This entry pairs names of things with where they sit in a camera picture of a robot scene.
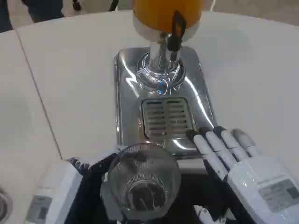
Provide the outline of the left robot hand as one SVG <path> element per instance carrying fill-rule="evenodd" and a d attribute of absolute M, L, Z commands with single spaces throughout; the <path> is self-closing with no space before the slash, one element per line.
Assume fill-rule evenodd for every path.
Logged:
<path fill-rule="evenodd" d="M 106 157 L 72 157 L 49 166 L 38 182 L 24 223 L 126 223 L 107 182 L 109 166 L 120 151 Z"/>

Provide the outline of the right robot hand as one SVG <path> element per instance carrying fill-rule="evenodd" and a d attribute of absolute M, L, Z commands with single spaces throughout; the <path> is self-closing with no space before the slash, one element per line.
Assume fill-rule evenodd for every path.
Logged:
<path fill-rule="evenodd" d="M 299 183 L 277 158 L 261 154 L 242 130 L 188 130 L 206 171 L 238 224 L 296 224 Z"/>

